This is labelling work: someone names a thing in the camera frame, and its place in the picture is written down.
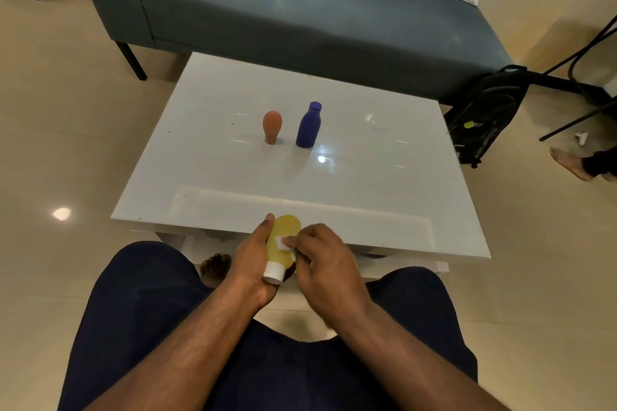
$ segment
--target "person's foot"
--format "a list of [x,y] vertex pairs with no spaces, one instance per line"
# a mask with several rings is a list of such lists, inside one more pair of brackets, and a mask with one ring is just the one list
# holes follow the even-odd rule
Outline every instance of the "person's foot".
[[581,180],[590,181],[593,176],[590,176],[582,167],[582,159],[573,153],[569,153],[561,148],[551,147],[550,155],[560,165],[564,166],[569,172],[574,174]]
[[206,286],[216,288],[223,282],[231,267],[231,257],[215,254],[199,266],[199,276]]

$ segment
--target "forearm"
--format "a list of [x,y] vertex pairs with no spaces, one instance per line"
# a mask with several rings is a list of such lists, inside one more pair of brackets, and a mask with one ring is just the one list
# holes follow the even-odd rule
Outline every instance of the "forearm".
[[251,295],[242,282],[222,282],[169,337],[86,409],[200,410],[257,312],[248,299]]
[[507,410],[373,303],[337,331],[403,410]]

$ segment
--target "yellow bottle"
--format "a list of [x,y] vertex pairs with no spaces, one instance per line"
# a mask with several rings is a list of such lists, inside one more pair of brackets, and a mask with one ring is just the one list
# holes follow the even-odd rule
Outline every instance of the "yellow bottle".
[[264,281],[270,284],[281,284],[285,277],[285,271],[293,265],[293,250],[281,250],[284,246],[281,238],[295,236],[302,229],[300,220],[295,216],[283,215],[274,220],[274,227],[266,242],[268,263],[264,272]]

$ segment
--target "person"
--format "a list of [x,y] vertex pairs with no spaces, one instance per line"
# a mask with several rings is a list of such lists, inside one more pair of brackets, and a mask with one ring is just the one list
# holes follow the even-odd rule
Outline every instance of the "person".
[[276,294],[262,280],[273,221],[240,244],[216,289],[163,243],[116,254],[88,301],[58,409],[507,409],[477,385],[439,277],[410,267],[365,284],[323,224],[283,243],[298,251],[300,290],[338,336],[302,343],[254,320]]
[[581,180],[590,181],[600,174],[607,181],[617,180],[617,146],[608,151],[598,151],[587,158],[553,146],[550,155]]

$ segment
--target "black pants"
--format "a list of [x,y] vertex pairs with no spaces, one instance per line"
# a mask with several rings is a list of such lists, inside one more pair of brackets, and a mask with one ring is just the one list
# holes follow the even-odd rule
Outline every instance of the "black pants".
[[[469,377],[467,349],[439,277],[404,268],[367,284],[405,329]],[[71,350],[59,411],[82,410],[148,355],[208,295],[195,267],[157,242],[123,248],[96,282]],[[338,337],[301,343],[252,320],[208,410],[384,410],[395,405]]]
[[608,151],[598,151],[589,158],[583,158],[582,168],[593,177],[606,173],[617,177],[617,146]]

